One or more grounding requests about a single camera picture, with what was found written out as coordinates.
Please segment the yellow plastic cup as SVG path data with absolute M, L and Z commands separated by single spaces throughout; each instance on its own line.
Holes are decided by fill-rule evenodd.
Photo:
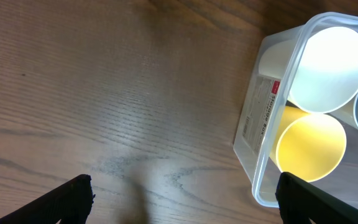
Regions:
M 286 106 L 269 157 L 280 172 L 314 182 L 339 165 L 346 146 L 346 132 L 336 118 Z

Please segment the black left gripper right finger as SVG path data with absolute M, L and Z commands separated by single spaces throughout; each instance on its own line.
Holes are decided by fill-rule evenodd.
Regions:
M 358 223 L 358 209 L 289 172 L 281 173 L 275 196 L 284 224 Z

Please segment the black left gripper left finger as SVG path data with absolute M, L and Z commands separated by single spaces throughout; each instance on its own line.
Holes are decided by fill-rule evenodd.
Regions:
M 85 224 L 91 213 L 93 203 L 94 194 L 91 187 L 91 176 L 81 174 L 0 218 L 0 224 Z

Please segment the white plastic cup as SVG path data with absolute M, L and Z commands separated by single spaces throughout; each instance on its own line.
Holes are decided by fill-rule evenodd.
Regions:
M 255 64 L 255 73 L 282 80 L 295 71 L 288 100 L 308 113 L 330 113 L 358 92 L 358 32 L 328 27 L 297 38 L 292 29 L 268 36 Z

